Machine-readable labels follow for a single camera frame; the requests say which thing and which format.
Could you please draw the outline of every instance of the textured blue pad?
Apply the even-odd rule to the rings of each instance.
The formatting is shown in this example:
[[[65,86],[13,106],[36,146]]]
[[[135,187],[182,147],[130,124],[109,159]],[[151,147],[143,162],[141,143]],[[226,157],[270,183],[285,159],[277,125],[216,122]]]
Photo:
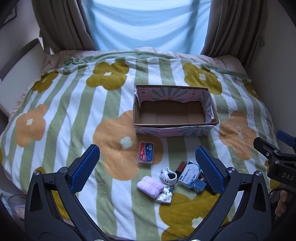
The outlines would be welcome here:
[[[294,137],[290,136],[286,132],[283,131],[277,131],[276,133],[277,139],[282,141],[283,143],[287,144],[290,147],[296,146],[296,140]]]
[[[70,189],[73,193],[82,191],[99,159],[100,149],[95,146],[72,175]]]
[[[213,191],[222,194],[225,190],[224,178],[201,147],[196,149],[195,159]]]

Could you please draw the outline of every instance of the wall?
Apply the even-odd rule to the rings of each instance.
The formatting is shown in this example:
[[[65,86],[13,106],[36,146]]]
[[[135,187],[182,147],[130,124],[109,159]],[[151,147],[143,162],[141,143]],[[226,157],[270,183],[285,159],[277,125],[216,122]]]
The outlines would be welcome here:
[[[265,45],[258,47],[248,75],[269,110],[276,131],[296,136],[296,27],[277,0],[269,0]],[[291,147],[279,141],[283,152]]]
[[[20,0],[17,17],[0,29],[0,69],[28,42],[39,36],[31,0]]]

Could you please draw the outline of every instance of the window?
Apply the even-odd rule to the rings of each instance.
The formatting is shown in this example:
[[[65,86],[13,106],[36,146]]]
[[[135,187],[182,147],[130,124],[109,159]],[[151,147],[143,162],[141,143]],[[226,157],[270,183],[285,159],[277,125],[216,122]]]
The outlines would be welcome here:
[[[99,50],[154,47],[200,54],[211,0],[84,0]]]

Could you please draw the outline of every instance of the purple cloth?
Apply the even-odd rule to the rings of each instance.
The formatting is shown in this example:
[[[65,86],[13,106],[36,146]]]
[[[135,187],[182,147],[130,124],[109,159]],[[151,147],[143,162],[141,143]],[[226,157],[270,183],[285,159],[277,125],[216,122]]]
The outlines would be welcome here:
[[[163,191],[164,185],[153,179],[145,176],[137,183],[137,188],[146,193],[152,198],[157,198],[159,193]]]

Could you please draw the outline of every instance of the striped blanket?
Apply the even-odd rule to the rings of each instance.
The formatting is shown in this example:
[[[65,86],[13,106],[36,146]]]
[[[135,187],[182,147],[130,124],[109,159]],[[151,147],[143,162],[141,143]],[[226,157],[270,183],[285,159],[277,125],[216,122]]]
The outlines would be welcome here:
[[[132,124],[135,86],[206,87],[220,123],[207,136],[158,138],[136,135]],[[218,195],[195,194],[176,184],[172,203],[160,204],[136,188],[143,176],[159,180],[160,171],[195,160],[205,145],[226,167],[239,172],[260,170],[266,158],[254,150],[260,136],[277,146],[271,117],[251,80],[244,74],[143,51],[66,58],[62,68],[43,74],[12,116],[0,140],[0,158],[13,183],[27,192],[35,169],[56,172],[69,166],[92,143],[101,157],[78,198],[106,233],[130,240],[173,240],[188,236],[209,212]],[[140,166],[140,141],[155,144],[151,166]],[[60,212],[67,217],[58,194]],[[238,206],[238,195],[227,220]]]

